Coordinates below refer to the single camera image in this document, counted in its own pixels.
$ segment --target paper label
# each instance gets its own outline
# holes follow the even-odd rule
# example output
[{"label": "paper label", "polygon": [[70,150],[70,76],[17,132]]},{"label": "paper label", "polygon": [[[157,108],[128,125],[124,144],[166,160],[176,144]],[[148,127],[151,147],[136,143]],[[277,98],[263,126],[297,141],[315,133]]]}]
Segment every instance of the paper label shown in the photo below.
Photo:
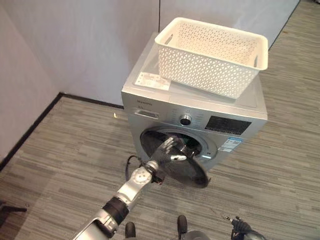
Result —
[{"label": "paper label", "polygon": [[157,74],[152,74],[149,72],[140,72],[138,78],[136,79],[135,85],[144,86],[153,89],[169,90],[171,81],[160,77]]},{"label": "paper label", "polygon": [[220,151],[225,152],[231,152],[233,149],[235,149],[239,144],[243,142],[242,138],[239,137],[229,137],[227,141],[224,142],[224,144],[218,148]]},{"label": "paper label", "polygon": [[224,152],[229,152],[229,153],[232,151],[232,149],[230,149],[230,148],[224,148],[224,147],[219,147],[218,150],[219,150],[219,151],[224,151]]}]

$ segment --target black cable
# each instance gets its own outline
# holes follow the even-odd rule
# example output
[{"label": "black cable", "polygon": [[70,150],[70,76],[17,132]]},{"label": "black cable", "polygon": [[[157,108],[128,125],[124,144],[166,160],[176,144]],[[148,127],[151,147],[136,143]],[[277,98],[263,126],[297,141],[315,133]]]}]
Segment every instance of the black cable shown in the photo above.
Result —
[{"label": "black cable", "polygon": [[128,157],[128,159],[127,159],[127,161],[126,161],[126,165],[125,165],[125,170],[124,170],[125,181],[128,181],[129,178],[130,178],[130,176],[129,176],[129,165],[130,165],[130,159],[132,159],[132,158],[138,159],[136,155],[131,155],[131,156]]}]

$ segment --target plastic laundry basket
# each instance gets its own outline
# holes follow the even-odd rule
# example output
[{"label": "plastic laundry basket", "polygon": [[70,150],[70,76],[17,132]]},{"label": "plastic laundry basket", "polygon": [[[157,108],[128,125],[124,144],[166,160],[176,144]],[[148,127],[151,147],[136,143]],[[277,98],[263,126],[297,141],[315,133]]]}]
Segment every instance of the plastic laundry basket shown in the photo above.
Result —
[{"label": "plastic laundry basket", "polygon": [[258,34],[175,18],[155,38],[161,77],[236,99],[268,67],[268,40]]}]

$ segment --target white wall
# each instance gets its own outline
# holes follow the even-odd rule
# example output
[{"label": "white wall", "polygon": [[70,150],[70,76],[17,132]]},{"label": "white wall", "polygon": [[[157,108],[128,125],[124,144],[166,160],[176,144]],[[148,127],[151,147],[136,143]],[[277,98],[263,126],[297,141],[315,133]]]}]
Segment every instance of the white wall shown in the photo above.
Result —
[{"label": "white wall", "polygon": [[0,161],[57,94],[0,5]]},{"label": "white wall", "polygon": [[59,91],[122,105],[158,0],[0,0]]},{"label": "white wall", "polygon": [[264,35],[272,45],[299,0],[161,0],[160,30],[176,17]]}]

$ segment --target control panel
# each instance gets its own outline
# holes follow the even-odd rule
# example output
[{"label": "control panel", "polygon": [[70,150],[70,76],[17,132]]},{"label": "control panel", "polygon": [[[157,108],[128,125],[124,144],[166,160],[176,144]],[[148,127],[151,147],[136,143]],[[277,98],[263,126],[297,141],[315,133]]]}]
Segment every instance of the control panel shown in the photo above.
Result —
[{"label": "control panel", "polygon": [[247,118],[217,112],[203,111],[195,108],[173,107],[167,113],[167,122],[192,129],[207,130],[225,134],[242,135],[250,126]]},{"label": "control panel", "polygon": [[249,121],[211,116],[209,122],[205,126],[205,129],[221,133],[241,135],[250,124],[251,122]]}]

